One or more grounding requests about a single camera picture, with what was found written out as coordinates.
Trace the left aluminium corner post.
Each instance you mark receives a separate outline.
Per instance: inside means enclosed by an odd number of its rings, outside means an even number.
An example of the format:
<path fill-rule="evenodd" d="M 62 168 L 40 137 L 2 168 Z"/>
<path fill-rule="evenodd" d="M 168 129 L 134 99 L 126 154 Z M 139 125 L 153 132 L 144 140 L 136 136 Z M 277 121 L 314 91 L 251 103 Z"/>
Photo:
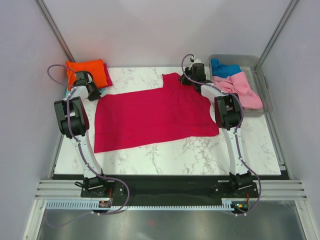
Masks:
<path fill-rule="evenodd" d="M 72 53 L 67 45 L 67 42 L 65 41 L 61 31 L 59 30 L 58 25 L 56 24 L 52 14 L 50 13 L 50 10 L 47 7 L 45 1 L 44 0 L 34 0 L 34 2 L 37 5 L 43 18 L 45 19 L 51 32 L 53 33 L 60 48 L 62 49 L 63 53 L 65 54 L 67 60 L 70 62 L 74 62 L 75 61 L 74 56 L 72 55 Z"/>

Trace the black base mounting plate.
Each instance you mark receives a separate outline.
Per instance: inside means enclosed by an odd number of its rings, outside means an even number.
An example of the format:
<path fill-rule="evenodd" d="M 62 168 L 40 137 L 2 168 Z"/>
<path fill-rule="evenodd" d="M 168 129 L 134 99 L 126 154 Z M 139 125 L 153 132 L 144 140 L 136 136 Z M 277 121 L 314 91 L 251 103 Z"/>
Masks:
<path fill-rule="evenodd" d="M 71 186 L 80 190 L 82 198 L 111 198 L 114 207 L 204 207 L 221 205 L 223 199 L 259 196 L 254 181 L 236 186 L 230 176 L 121 175 L 119 179 L 77 178 Z"/>

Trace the right aluminium corner post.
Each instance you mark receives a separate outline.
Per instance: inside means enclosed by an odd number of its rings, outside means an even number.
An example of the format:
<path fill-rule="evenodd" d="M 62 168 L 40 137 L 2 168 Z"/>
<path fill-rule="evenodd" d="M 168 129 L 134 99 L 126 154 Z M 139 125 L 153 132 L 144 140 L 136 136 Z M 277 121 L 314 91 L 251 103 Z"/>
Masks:
<path fill-rule="evenodd" d="M 283 12 L 277 26 L 275 27 L 269 41 L 267 42 L 259 60 L 260 63 L 263 64 L 267 59 L 268 55 L 270 54 L 273 46 L 275 45 L 276 41 L 278 40 L 280 34 L 282 33 L 283 29 L 285 28 L 286 24 L 288 23 L 291 15 L 295 11 L 296 7 L 300 3 L 300 0 L 290 0 L 285 11 Z"/>

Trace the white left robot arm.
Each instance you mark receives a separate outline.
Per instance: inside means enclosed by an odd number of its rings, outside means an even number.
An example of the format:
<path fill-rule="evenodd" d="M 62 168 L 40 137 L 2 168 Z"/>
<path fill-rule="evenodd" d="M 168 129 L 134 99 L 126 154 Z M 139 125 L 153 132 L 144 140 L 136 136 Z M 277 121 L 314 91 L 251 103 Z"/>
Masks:
<path fill-rule="evenodd" d="M 83 198 L 102 198 L 110 191 L 110 185 L 99 177 L 103 174 L 90 143 L 90 123 L 83 101 L 95 101 L 101 97 L 93 76 L 88 71 L 77 71 L 70 93 L 54 102 L 59 131 L 73 144 L 83 169 L 83 182 L 75 185 L 81 188 Z"/>

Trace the aluminium frame rail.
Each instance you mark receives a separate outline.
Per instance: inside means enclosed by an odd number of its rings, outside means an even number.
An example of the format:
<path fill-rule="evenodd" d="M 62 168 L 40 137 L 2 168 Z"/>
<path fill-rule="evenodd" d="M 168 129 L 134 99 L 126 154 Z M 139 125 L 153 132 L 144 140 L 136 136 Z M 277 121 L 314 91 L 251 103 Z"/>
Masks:
<path fill-rule="evenodd" d="M 302 200 L 307 194 L 299 180 L 263 180 L 261 182 L 262 200 Z M 81 197 L 80 187 L 73 180 L 41 180 L 36 199 L 77 200 Z"/>

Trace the aluminium corner post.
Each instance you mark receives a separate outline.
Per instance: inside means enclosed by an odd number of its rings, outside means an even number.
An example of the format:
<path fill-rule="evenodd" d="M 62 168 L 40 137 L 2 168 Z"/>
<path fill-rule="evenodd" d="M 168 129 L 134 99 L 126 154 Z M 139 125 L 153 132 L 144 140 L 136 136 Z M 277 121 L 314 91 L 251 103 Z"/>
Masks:
<path fill-rule="evenodd" d="M 65 54 L 67 60 L 70 62 L 74 62 L 75 61 L 74 56 L 72 55 L 72 53 L 67 45 L 67 42 L 65 41 L 61 31 L 59 30 L 58 25 L 56 24 L 52 14 L 50 13 L 50 10 L 47 7 L 45 1 L 44 0 L 34 0 L 34 2 L 37 5 L 43 18 L 45 19 L 51 32 L 53 33 L 60 48 L 62 49 L 63 53 Z"/>
<path fill-rule="evenodd" d="M 290 0 L 285 11 L 283 12 L 277 26 L 275 27 L 269 41 L 267 42 L 259 60 L 260 63 L 263 64 L 267 59 L 268 55 L 270 54 L 273 46 L 275 45 L 276 41 L 278 40 L 280 34 L 282 33 L 283 29 L 285 28 L 286 24 L 288 23 L 291 15 L 295 11 L 296 7 L 300 3 L 300 0 Z"/>

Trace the folded teal t shirt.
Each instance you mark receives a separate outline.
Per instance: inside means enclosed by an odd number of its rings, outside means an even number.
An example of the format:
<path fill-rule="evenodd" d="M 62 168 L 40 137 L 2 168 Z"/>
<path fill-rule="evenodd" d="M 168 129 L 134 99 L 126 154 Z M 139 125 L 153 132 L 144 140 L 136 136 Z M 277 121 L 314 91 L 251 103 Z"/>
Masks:
<path fill-rule="evenodd" d="M 76 86 L 73 87 L 71 90 L 66 90 L 66 94 L 65 94 L 65 100 L 67 99 L 67 97 L 70 97 L 70 99 L 76 98 L 76 97 L 80 97 L 82 101 L 88 99 L 90 101 L 90 91 L 93 89 L 98 89 L 98 88 L 94 88 L 93 86 Z"/>

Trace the grey plastic bin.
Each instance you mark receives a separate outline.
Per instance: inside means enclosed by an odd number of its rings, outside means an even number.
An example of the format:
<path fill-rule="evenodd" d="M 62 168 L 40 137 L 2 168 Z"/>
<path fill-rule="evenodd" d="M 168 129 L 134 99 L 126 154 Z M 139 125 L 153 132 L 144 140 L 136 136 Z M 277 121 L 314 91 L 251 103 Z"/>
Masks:
<path fill-rule="evenodd" d="M 246 117 L 260 117 L 273 110 L 268 81 L 265 78 L 260 59 L 254 55 L 212 54 L 208 57 L 210 77 L 213 76 L 211 59 L 218 59 L 223 65 L 238 65 L 245 73 L 251 89 L 260 97 L 262 109 L 245 109 Z"/>

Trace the folded magenta t shirt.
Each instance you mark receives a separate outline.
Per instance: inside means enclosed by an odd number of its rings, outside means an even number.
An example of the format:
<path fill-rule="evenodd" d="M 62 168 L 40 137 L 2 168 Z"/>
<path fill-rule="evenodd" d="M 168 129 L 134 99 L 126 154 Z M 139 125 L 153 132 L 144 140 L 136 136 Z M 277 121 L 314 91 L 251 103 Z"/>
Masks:
<path fill-rule="evenodd" d="M 113 82 L 111 80 L 111 77 L 110 77 L 110 74 L 109 74 L 109 71 L 108 71 L 108 67 L 107 67 L 107 64 L 104 63 L 103 64 L 103 67 L 104 67 L 104 73 L 105 73 L 105 76 L 106 76 L 106 83 L 107 85 L 103 88 L 101 88 L 100 90 L 101 91 L 104 91 L 106 88 L 109 88 L 109 87 L 112 87 L 113 86 Z"/>

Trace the magenta red t shirt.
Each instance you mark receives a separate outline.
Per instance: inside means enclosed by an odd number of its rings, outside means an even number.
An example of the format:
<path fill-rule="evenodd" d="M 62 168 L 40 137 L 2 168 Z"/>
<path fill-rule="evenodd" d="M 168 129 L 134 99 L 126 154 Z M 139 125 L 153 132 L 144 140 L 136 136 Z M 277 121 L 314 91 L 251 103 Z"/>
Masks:
<path fill-rule="evenodd" d="M 164 74 L 161 88 L 102 97 L 95 111 L 94 152 L 217 136 L 210 101 L 179 78 Z"/>

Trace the folded orange t shirt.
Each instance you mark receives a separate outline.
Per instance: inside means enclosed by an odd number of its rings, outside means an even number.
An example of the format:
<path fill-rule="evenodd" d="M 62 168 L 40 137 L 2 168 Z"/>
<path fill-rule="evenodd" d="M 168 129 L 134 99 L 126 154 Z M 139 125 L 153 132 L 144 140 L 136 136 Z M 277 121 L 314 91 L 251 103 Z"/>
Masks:
<path fill-rule="evenodd" d="M 66 61 L 65 65 L 74 72 L 87 71 L 91 73 L 93 81 L 98 89 L 103 89 L 108 86 L 107 75 L 102 59 L 85 62 Z"/>

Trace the light pink t shirt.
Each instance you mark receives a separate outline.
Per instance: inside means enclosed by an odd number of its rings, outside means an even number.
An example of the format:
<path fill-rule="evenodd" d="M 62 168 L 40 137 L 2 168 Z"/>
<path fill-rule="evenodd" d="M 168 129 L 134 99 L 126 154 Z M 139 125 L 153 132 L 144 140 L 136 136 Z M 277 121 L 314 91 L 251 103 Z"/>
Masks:
<path fill-rule="evenodd" d="M 223 92 L 237 94 L 244 109 L 258 110 L 263 108 L 261 98 L 252 90 L 243 71 L 227 78 L 213 76 L 212 82 Z"/>

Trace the blue t shirt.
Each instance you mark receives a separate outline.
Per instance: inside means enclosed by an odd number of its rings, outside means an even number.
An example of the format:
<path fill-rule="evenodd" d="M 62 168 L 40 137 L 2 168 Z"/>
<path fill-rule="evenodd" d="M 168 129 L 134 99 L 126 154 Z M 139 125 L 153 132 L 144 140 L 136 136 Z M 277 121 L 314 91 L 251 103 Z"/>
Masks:
<path fill-rule="evenodd" d="M 232 65 L 222 64 L 219 62 L 219 60 L 217 58 L 212 58 L 210 60 L 210 63 L 211 63 L 212 75 L 220 77 L 220 78 L 231 77 L 231 76 L 238 74 L 242 71 L 239 65 L 237 65 L 237 64 L 232 64 Z"/>

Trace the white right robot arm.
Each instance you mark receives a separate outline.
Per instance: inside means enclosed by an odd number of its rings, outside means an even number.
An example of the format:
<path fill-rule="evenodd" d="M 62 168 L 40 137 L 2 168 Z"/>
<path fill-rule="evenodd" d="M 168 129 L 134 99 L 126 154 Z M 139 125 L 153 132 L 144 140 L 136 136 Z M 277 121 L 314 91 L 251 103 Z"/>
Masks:
<path fill-rule="evenodd" d="M 234 93 L 226 93 L 206 79 L 205 67 L 201 62 L 182 67 L 179 81 L 183 85 L 192 85 L 196 92 L 213 103 L 214 118 L 222 130 L 227 144 L 230 170 L 229 191 L 235 197 L 254 191 L 256 184 L 253 172 L 246 164 L 241 142 L 241 125 L 244 114 L 239 98 Z"/>

